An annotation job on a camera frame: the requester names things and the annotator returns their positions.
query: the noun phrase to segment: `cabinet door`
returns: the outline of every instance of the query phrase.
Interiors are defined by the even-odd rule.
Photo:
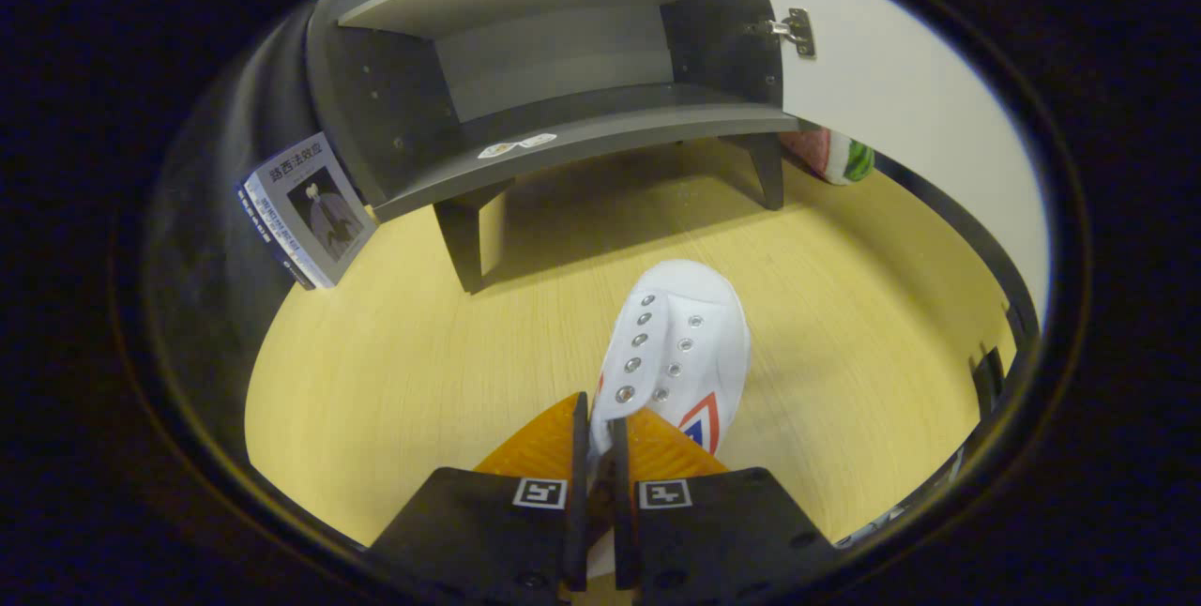
[[[1046,211],[1021,131],[948,42],[892,0],[771,0],[808,12],[815,59],[782,42],[783,108],[888,154],[994,235],[1039,320],[1050,280]]]

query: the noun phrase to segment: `book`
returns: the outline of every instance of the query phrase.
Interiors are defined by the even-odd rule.
[[[250,204],[250,199],[246,196],[245,188],[241,187],[241,184],[238,184],[238,186],[234,187],[234,191],[238,194],[238,203],[241,204],[241,209],[245,209],[246,216],[250,217],[251,224],[255,226],[255,230],[258,233],[258,238],[262,238],[263,242],[267,244],[271,256],[275,257],[275,260],[279,260],[280,264],[283,264],[285,269],[288,269],[288,272],[292,274],[292,277],[295,277],[295,281],[299,282],[301,288],[305,290],[315,289],[315,286],[312,284],[312,281],[309,280],[309,276],[305,276],[299,265],[293,263],[293,260],[285,254],[283,247],[280,247],[280,244],[275,240],[275,235],[273,235],[270,230],[267,229],[267,226],[263,224],[263,218],[258,216],[256,209],[253,209]]]
[[[316,288],[337,284],[375,233],[323,132],[267,158],[241,187],[286,265]]]

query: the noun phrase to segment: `orange gripper pad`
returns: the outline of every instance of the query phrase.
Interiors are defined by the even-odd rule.
[[[687,479],[730,472],[679,427],[650,409],[637,410],[626,419],[626,434],[631,487],[634,482],[653,479]]]
[[[476,466],[477,473],[508,478],[572,479],[572,394],[528,421]]]

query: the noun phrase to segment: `watermelon pillow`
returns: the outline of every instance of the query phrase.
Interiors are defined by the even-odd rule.
[[[858,182],[876,167],[874,149],[824,127],[820,131],[781,132],[779,140],[819,178],[839,186]]]

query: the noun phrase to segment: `door hinge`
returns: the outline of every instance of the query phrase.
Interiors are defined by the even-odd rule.
[[[796,46],[799,58],[817,59],[817,43],[813,41],[813,26],[809,24],[809,13],[802,7],[788,8],[788,17],[783,22],[764,19],[755,24],[747,24],[743,29],[747,34],[761,36],[781,36]]]

